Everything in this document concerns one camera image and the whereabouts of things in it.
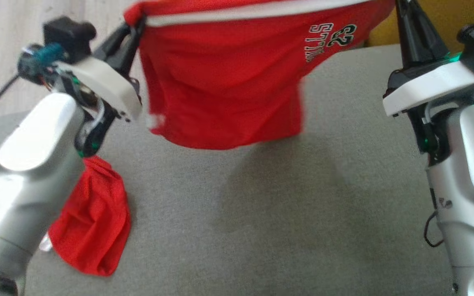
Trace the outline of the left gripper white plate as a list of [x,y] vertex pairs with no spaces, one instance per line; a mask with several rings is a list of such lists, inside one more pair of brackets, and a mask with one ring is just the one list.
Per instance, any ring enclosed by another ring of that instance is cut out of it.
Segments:
[[[145,28],[145,17],[134,26],[121,24],[94,50],[94,57],[73,65],[54,63],[61,91],[84,108],[84,124],[75,139],[81,156],[97,154],[116,119],[130,123],[139,118],[140,83],[129,75]],[[113,58],[117,71],[106,63]]]

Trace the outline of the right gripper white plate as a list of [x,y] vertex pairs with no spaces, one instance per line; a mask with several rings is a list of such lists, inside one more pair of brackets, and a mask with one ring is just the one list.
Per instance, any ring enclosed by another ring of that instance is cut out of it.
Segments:
[[442,60],[450,51],[417,0],[395,4],[405,69],[389,76],[383,108],[387,116],[408,116],[420,153],[435,165],[450,155],[449,116],[474,105],[474,71],[461,61]]

